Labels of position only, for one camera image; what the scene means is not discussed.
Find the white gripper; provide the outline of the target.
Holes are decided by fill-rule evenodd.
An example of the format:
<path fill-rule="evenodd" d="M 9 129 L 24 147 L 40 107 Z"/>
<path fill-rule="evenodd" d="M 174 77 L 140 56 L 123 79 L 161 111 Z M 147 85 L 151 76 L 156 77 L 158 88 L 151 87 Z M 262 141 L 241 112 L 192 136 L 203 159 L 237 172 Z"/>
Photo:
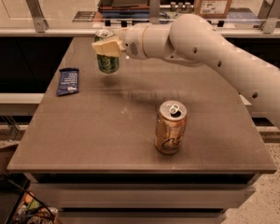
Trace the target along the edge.
<path fill-rule="evenodd" d="M 147 55 L 144 49 L 144 38 L 146 29 L 150 26 L 150 23 L 137 23 L 134 26 L 127 28 L 114 29 L 115 36 L 119 39 L 123 39 L 123 43 L 117 39 L 105 39 L 93 42 L 91 47 L 98 55 L 104 55 L 109 57 L 119 57 L 122 52 L 133 59 L 146 60 Z"/>

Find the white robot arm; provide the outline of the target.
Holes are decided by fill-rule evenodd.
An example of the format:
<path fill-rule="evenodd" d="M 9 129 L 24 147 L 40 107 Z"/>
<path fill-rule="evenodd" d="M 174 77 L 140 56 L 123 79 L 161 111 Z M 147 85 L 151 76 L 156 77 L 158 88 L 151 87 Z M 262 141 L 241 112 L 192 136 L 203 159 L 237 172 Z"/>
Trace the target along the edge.
<path fill-rule="evenodd" d="M 91 44 L 95 53 L 160 59 L 218 72 L 280 130 L 280 69 L 235 47 L 203 18 L 181 15 L 167 24 L 138 23 Z"/>

